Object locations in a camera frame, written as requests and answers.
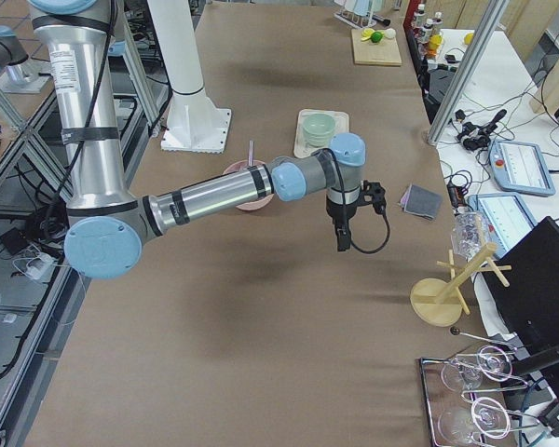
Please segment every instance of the pink plate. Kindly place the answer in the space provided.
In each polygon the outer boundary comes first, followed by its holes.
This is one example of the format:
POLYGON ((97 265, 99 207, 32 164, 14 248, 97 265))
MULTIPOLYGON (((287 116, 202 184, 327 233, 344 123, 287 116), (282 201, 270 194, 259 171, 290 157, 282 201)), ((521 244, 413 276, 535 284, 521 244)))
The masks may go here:
MULTIPOLYGON (((237 161, 236 163, 233 163, 230 166, 228 166, 226 169, 224 169, 224 174, 229 174, 230 172, 237 172, 241 169, 246 169, 248 163, 249 162, 247 160, 237 161)), ((260 160, 254 160, 252 163, 255 166, 261 166, 265 164, 260 160)), ((242 205, 237 205, 236 208, 243 211, 259 210, 262 207, 264 207, 267 203, 269 203, 272 198, 273 198, 273 194, 260 198, 259 200, 256 200, 254 202, 247 202, 247 203, 243 203, 242 205)))

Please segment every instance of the green lime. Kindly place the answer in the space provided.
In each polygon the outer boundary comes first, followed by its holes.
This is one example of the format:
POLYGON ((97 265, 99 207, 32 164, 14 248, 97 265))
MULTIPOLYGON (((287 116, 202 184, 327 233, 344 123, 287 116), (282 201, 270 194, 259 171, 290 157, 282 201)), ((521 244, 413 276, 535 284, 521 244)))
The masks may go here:
POLYGON ((379 31, 375 31, 371 34, 371 42, 373 42, 374 44, 378 44, 379 42, 381 42, 382 38, 383 33, 380 33, 379 31))

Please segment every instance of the white desk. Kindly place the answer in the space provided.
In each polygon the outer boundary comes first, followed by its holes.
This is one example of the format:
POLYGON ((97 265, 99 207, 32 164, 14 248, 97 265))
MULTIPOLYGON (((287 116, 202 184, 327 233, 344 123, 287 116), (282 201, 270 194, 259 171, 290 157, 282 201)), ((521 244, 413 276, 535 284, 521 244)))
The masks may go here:
MULTIPOLYGON (((443 48, 438 56, 438 63, 446 63, 444 55, 451 51, 459 60, 463 57, 462 53, 452 48, 460 48, 466 50, 464 45, 464 36, 469 31, 465 30, 443 30, 443 48)), ((524 95, 522 98, 515 99, 500 107, 490 107, 502 104, 509 98, 521 94, 528 86, 530 93, 535 94, 536 86, 532 83, 532 79, 522 64, 520 58, 515 53, 510 41, 503 32, 495 32, 484 53, 482 60, 476 67, 476 71, 472 80, 464 91, 464 96, 458 104, 459 109, 463 109, 466 113, 481 110, 483 107, 492 108, 492 111, 483 111, 472 115, 469 120, 475 125, 482 125, 490 121, 493 116, 502 108, 508 113, 501 120, 509 128, 522 125, 527 121, 535 118, 536 114, 532 112, 529 101, 531 97, 524 95)), ((540 146, 543 153, 559 154, 559 148, 552 142, 550 132, 556 127, 547 115, 536 117, 529 124, 512 129, 515 134, 514 139, 520 142, 534 142, 540 146)), ((502 130, 499 126, 496 132, 501 132, 505 137, 511 137, 509 132, 502 130)), ((473 179, 480 181, 486 177, 481 166, 475 160, 475 154, 465 150, 460 144, 450 144, 456 141, 457 131, 453 127, 448 127, 440 143, 437 145, 440 159, 448 163, 455 171, 459 169, 467 169, 472 173, 473 179)), ((559 129, 557 129, 552 137, 559 144, 559 129)), ((559 156, 545 155, 545 161, 549 169, 559 169, 559 156)), ((449 175, 449 168, 443 165, 443 175, 449 175)), ((556 188, 556 194, 550 197, 537 197, 523 195, 526 205, 532 211, 532 214, 540 221, 545 216, 559 217, 559 174, 552 176, 553 183, 556 188)), ((488 194, 499 192, 497 184, 491 179, 482 185, 474 184, 470 188, 470 194, 488 194)), ((484 326, 489 335, 495 333, 505 333, 507 328, 498 316, 493 298, 486 288, 482 277, 477 278, 475 285, 476 296, 478 298, 484 326)), ((543 410, 544 404, 532 407, 529 413, 538 414, 543 410)), ((526 431, 528 438, 533 440, 540 430, 537 429, 531 433, 526 431)), ((559 446, 559 439, 546 439, 539 445, 559 446)))

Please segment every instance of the white plate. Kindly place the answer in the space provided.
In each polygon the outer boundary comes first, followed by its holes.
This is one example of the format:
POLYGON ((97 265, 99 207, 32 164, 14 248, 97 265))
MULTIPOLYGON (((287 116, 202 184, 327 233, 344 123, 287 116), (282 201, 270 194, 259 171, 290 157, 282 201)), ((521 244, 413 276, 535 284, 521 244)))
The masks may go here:
POLYGON ((298 121, 296 122, 296 139, 294 141, 294 156, 296 158, 305 158, 321 149, 320 147, 311 146, 305 142, 305 136, 302 132, 302 122, 307 116, 312 114, 327 114, 332 116, 335 120, 335 134, 349 132, 350 117, 347 113, 333 110, 303 109, 298 113, 298 121))

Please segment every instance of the power adapter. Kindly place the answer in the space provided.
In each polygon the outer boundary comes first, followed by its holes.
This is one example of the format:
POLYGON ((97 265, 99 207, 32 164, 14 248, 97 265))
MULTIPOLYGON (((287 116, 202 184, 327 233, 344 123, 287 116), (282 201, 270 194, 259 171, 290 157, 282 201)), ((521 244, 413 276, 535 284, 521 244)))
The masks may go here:
POLYGON ((25 276, 33 281, 38 281, 56 261, 47 253, 39 253, 36 258, 27 263, 25 276))

